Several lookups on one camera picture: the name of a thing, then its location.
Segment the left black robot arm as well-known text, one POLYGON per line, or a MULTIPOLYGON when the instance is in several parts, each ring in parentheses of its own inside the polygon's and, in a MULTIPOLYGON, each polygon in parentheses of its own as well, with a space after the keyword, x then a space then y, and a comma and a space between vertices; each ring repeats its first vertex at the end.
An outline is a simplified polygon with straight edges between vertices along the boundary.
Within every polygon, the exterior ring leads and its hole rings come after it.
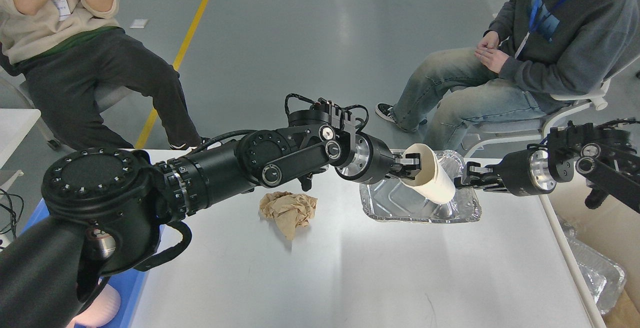
POLYGON ((147 271, 180 255, 191 241, 184 219, 255 187, 299 180, 333 166, 349 182, 413 180, 426 167, 417 153, 394 154, 362 132, 352 107, 313 101, 279 129, 239 130, 215 148, 201 146, 151 163, 143 150, 88 148, 54 162, 41 193, 48 216, 1 252, 1 326, 64 328, 129 269, 147 271))

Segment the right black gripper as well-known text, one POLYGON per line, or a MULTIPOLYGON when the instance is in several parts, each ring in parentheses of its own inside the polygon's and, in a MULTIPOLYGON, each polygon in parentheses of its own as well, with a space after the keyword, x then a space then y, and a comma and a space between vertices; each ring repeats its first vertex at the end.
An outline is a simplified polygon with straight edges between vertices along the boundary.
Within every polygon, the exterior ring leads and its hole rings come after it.
POLYGON ((473 188, 523 197, 550 194, 557 187, 550 173, 549 154, 544 149, 512 152, 498 164, 467 162, 465 176, 454 179, 457 189, 473 188))

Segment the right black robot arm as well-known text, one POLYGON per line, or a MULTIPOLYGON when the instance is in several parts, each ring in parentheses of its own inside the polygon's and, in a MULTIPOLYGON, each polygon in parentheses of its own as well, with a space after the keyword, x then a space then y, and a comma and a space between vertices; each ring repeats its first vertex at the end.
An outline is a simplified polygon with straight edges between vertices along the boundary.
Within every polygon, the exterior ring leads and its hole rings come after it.
POLYGON ((541 143, 506 154, 498 164, 467 162, 454 185, 519 197, 546 195, 578 173, 590 187, 584 201, 587 208, 594 210, 612 196, 638 212, 640 160, 631 133, 622 129, 638 123, 633 117, 599 125, 570 121, 566 127, 551 129, 541 143))

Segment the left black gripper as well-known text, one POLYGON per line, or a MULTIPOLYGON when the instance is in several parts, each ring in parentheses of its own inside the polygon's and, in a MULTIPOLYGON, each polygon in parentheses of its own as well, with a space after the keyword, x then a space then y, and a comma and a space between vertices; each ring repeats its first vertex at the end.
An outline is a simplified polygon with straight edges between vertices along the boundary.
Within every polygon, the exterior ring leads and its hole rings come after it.
POLYGON ((419 152, 393 154, 386 143, 368 134, 355 135, 354 157, 335 171, 344 180, 374 185, 391 176, 414 180, 422 171, 419 152))

